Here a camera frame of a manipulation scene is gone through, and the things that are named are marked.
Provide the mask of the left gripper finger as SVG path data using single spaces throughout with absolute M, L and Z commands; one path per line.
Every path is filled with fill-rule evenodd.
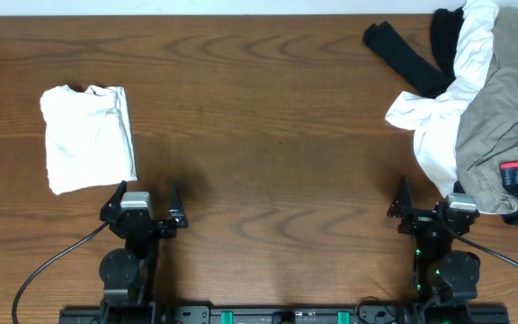
M 179 194 L 179 185 L 175 180 L 172 184 L 171 200 L 168 211 L 171 215 L 172 222 L 177 229 L 188 227 L 188 219 Z
M 121 200 L 127 192 L 127 182 L 121 181 L 112 197 L 100 210 L 100 220 L 103 222 L 115 222 L 121 215 Z

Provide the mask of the grey-green shorts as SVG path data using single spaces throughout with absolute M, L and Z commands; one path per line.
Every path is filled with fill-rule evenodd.
M 518 210 L 503 187 L 500 166 L 518 161 L 518 9 L 499 10 L 484 87 L 460 117 L 456 142 L 460 184 L 484 213 Z

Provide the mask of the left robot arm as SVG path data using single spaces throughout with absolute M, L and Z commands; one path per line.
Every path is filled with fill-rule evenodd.
M 113 306 L 150 302 L 159 241 L 188 226 L 178 184 L 173 182 L 167 219 L 155 218 L 148 192 L 130 192 L 123 181 L 101 208 L 100 220 L 125 240 L 125 247 L 108 253 L 100 264 L 104 300 Z

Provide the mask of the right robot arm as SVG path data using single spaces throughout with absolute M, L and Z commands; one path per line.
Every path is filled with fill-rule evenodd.
M 480 259 L 452 248 L 452 242 L 469 233 L 479 216 L 472 196 L 450 193 L 431 210 L 417 209 L 404 177 L 387 215 L 399 218 L 398 232 L 415 242 L 413 284 L 424 302 L 453 305 L 477 297 Z

